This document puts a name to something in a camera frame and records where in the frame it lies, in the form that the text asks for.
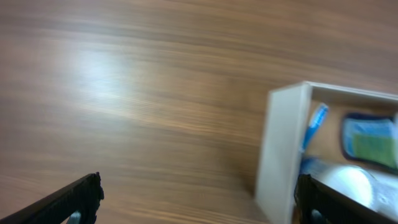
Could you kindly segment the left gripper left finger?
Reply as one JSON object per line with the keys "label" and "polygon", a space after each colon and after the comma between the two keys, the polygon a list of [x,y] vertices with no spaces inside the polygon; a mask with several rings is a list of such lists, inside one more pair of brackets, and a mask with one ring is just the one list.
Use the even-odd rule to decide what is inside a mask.
{"label": "left gripper left finger", "polygon": [[88,174],[16,213],[1,224],[79,223],[94,224],[104,199],[98,172]]}

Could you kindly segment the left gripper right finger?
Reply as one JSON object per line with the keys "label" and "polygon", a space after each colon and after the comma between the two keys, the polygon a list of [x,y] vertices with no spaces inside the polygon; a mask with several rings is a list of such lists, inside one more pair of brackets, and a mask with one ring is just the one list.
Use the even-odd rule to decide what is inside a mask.
{"label": "left gripper right finger", "polygon": [[396,224],[392,218],[377,213],[319,182],[309,174],[300,174],[295,187],[295,201],[300,223],[315,223],[318,211],[325,221],[336,224]]}

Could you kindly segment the white lidded blue jar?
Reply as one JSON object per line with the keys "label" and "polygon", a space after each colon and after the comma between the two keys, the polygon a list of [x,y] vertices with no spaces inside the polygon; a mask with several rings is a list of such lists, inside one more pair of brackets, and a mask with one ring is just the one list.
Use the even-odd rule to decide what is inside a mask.
{"label": "white lidded blue jar", "polygon": [[299,174],[308,174],[367,208],[374,210],[377,207],[376,181],[369,172],[358,166],[305,157],[301,161]]}

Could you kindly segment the clear spray bottle dark liquid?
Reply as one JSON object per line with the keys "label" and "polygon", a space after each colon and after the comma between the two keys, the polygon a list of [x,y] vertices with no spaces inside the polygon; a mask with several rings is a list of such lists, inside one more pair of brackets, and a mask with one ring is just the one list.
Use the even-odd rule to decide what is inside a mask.
{"label": "clear spray bottle dark liquid", "polygon": [[348,113],[341,120],[340,143],[347,160],[397,170],[397,119]]}

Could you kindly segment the blue white toothbrush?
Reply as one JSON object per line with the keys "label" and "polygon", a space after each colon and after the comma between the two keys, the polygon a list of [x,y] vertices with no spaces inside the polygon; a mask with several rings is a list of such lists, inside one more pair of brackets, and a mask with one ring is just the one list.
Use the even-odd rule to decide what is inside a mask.
{"label": "blue white toothbrush", "polygon": [[313,139],[317,131],[322,126],[323,122],[326,120],[328,116],[329,107],[324,104],[320,103],[316,110],[313,112],[310,121],[308,122],[307,129],[305,131],[303,144],[302,144],[302,152],[307,150],[310,141]]}

